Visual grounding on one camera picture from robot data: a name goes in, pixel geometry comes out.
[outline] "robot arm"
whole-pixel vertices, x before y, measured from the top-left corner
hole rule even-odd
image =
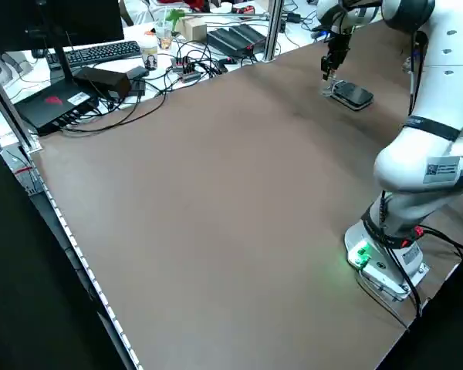
[[[323,79],[327,80],[344,62],[350,50],[349,43],[353,30],[358,25],[366,25],[375,18],[379,6],[360,5],[353,8],[347,0],[320,0],[317,4],[317,19],[320,26],[314,32],[327,31],[330,34],[329,52],[321,60]]]
[[[408,35],[423,30],[428,50],[411,115],[376,159],[374,176],[385,191],[346,232],[345,245],[350,264],[403,299],[428,271],[418,225],[463,194],[463,0],[381,5],[391,28]],[[360,265],[365,245],[373,250]]]

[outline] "aluminum pole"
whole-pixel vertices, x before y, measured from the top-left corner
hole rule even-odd
[[[278,40],[279,26],[281,25],[281,17],[283,13],[283,5],[285,0],[269,0],[273,1],[272,10],[269,18],[268,37],[265,40],[264,61],[269,62],[275,57],[276,41]]]
[[[39,143],[22,124],[22,119],[0,83],[0,112],[27,153],[40,149]]]

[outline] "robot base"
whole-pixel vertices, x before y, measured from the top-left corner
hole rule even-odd
[[[355,269],[362,269],[362,274],[375,285],[376,289],[385,291],[397,301],[403,301],[410,295],[410,287],[404,281],[397,266],[386,251],[368,235],[361,220],[346,231],[345,247],[348,252],[348,262]],[[429,272],[429,267],[421,262],[423,255],[418,244],[414,242],[410,247],[395,252],[398,259],[411,259],[410,264],[418,264],[415,272],[408,274],[416,287]]]

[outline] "led strip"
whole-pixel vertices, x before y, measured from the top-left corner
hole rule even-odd
[[[91,269],[91,267],[87,263],[87,259],[84,257],[83,252],[81,251],[79,245],[77,244],[76,238],[73,236],[72,231],[70,230],[69,226],[67,226],[67,222],[66,222],[65,218],[63,217],[62,212],[57,207],[56,202],[53,199],[53,196],[49,191],[49,188],[46,186],[45,181],[43,180],[43,178],[39,174],[38,167],[36,167],[36,165],[34,164],[34,162],[32,160],[29,159],[29,161],[32,164],[32,166],[34,167],[35,174],[39,178],[39,180],[41,181],[41,184],[43,186],[43,189],[45,190],[45,194],[46,194],[46,197],[48,198],[48,201],[50,202],[53,210],[55,211],[55,214],[56,214],[60,224],[62,225],[62,228],[63,228],[65,234],[69,238],[69,241],[70,241],[70,244],[72,245],[73,250],[76,252],[77,257],[81,261],[81,263],[82,263],[82,265],[84,267],[84,271],[87,273],[87,276],[91,280],[91,283],[93,284],[94,289],[96,290],[96,293],[100,297],[100,300],[103,303],[103,306],[105,307],[105,310],[106,310],[108,316],[110,317],[110,320],[112,321],[112,324],[115,327],[118,336],[122,340],[123,345],[125,346],[125,349],[129,353],[133,364],[135,365],[137,370],[144,370],[142,365],[139,362],[139,358],[136,356],[136,352],[134,351],[134,349],[130,345],[130,342],[129,342],[129,339],[128,339],[127,335],[123,332],[122,325],[118,321],[117,316],[115,315],[115,312],[113,311],[110,304],[108,303],[108,299],[106,298],[106,295],[103,293],[103,290],[101,289],[100,283],[96,279],[96,277],[95,277],[95,275],[93,273],[93,270]]]

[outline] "keyboard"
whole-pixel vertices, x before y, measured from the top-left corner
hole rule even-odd
[[[111,60],[140,56],[140,48],[135,41],[117,42],[115,44],[92,46],[86,49],[65,52],[71,67],[82,67],[89,64],[99,64]],[[56,54],[46,54],[46,61],[50,70],[61,69]]]

